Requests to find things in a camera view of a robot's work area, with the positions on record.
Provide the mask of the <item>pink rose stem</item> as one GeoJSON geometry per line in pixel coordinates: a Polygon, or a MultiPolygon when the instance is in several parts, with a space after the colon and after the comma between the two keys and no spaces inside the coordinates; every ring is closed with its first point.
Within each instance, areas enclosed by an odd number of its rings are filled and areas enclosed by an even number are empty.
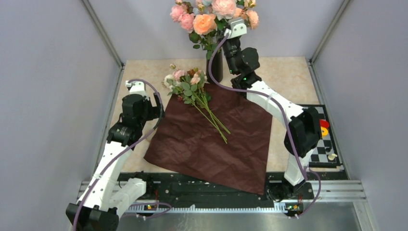
{"type": "Polygon", "coordinates": [[[232,19],[237,8],[235,0],[213,0],[211,6],[218,20],[232,19]]]}

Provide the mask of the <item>pink white rose stems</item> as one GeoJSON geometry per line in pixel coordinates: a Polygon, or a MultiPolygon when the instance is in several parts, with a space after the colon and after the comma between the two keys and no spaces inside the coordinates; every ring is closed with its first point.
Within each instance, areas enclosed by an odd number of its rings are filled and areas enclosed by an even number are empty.
{"type": "Polygon", "coordinates": [[[183,70],[174,64],[170,64],[169,68],[172,73],[166,75],[163,80],[163,85],[170,90],[169,95],[176,95],[184,104],[194,106],[227,143],[226,134],[230,134],[230,131],[210,109],[209,102],[212,98],[204,87],[207,83],[205,72],[197,67],[183,70]]]}

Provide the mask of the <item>red paper bouquet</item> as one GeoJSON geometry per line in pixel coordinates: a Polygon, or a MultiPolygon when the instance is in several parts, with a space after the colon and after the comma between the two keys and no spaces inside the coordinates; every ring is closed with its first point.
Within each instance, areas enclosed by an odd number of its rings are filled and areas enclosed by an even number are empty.
{"type": "Polygon", "coordinates": [[[272,115],[236,92],[205,87],[209,107],[229,130],[221,135],[206,110],[171,96],[144,159],[158,167],[262,195],[272,115]]]}

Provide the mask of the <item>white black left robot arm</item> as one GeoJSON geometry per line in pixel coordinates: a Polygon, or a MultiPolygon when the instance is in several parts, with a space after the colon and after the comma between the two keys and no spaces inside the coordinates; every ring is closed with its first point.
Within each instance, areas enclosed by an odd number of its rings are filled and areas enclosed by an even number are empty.
{"type": "Polygon", "coordinates": [[[74,231],[115,231],[120,218],[139,197],[148,199],[154,193],[153,184],[131,178],[117,192],[114,188],[126,160],[135,146],[151,132],[143,134],[147,121],[164,117],[161,95],[154,93],[156,106],[142,93],[122,99],[122,113],[109,129],[104,152],[84,193],[76,203],[70,203],[66,215],[74,231]]]}

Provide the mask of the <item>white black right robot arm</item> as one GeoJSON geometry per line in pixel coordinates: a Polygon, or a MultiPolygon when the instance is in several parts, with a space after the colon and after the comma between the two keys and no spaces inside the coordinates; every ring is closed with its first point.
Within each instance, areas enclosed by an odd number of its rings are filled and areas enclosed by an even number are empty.
{"type": "Polygon", "coordinates": [[[288,198],[295,198],[307,180],[306,168],[322,138],[319,114],[315,108],[305,108],[284,98],[256,74],[260,67],[257,49],[241,49],[239,37],[224,37],[220,46],[230,73],[236,76],[231,80],[232,91],[262,107],[286,128],[284,145],[290,156],[282,192],[288,198]]]}

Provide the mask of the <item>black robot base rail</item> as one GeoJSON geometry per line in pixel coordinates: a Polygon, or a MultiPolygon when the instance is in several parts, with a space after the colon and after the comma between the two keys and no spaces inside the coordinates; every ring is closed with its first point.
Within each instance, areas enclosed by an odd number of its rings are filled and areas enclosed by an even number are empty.
{"type": "Polygon", "coordinates": [[[283,182],[283,173],[268,172],[261,195],[233,189],[179,173],[121,173],[121,186],[130,178],[147,182],[142,200],[153,200],[170,204],[174,209],[189,208],[268,208],[279,202],[292,200],[294,203],[314,199],[311,183],[293,188],[283,182]]]}

